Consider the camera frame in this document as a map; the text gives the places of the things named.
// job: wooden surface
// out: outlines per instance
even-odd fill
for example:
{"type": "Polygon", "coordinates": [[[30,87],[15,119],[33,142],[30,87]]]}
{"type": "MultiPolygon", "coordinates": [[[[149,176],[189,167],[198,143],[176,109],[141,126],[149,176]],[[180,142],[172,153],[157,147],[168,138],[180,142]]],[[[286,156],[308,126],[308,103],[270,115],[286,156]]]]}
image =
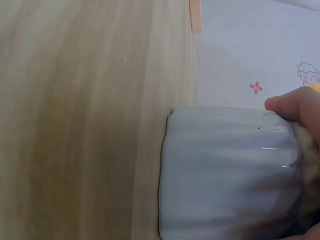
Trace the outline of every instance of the wooden surface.
{"type": "Polygon", "coordinates": [[[0,239],[158,239],[193,48],[187,0],[0,1],[0,239]]]}

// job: pink flower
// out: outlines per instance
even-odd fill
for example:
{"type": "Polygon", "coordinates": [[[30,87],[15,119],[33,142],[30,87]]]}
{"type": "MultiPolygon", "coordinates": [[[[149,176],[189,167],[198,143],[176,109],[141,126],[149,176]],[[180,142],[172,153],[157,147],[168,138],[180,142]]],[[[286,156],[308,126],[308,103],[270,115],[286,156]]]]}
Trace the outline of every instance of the pink flower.
{"type": "Polygon", "coordinates": [[[262,91],[263,88],[259,86],[259,82],[256,81],[255,85],[250,84],[250,88],[254,89],[254,94],[257,95],[259,91],[262,91]]]}

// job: human hand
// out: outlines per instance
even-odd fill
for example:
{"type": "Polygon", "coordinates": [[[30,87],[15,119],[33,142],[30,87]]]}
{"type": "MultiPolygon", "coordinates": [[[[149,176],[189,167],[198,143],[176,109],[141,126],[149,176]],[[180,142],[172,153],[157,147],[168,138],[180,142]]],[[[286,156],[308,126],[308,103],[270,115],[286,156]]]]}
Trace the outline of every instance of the human hand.
{"type": "MultiPolygon", "coordinates": [[[[271,97],[265,101],[265,108],[276,112],[282,118],[301,122],[320,146],[320,94],[308,86],[300,87],[287,94],[271,97]]],[[[320,223],[299,236],[286,240],[320,240],[320,223]]]]}

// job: orange strip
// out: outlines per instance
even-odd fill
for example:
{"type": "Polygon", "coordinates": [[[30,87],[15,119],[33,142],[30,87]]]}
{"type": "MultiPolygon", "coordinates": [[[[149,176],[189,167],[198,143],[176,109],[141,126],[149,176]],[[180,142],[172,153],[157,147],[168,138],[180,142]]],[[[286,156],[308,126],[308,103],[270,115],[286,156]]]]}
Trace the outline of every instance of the orange strip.
{"type": "Polygon", "coordinates": [[[201,0],[189,0],[191,29],[193,33],[202,33],[201,0]]]}

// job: finger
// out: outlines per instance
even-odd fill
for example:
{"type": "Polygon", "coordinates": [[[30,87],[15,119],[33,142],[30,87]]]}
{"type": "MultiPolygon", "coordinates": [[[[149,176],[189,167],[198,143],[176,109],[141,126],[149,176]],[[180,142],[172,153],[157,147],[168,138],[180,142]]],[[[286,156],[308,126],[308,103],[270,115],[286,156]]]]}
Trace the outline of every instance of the finger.
{"type": "Polygon", "coordinates": [[[265,108],[285,119],[301,122],[320,145],[320,94],[311,87],[271,97],[265,101],[265,108]]]}

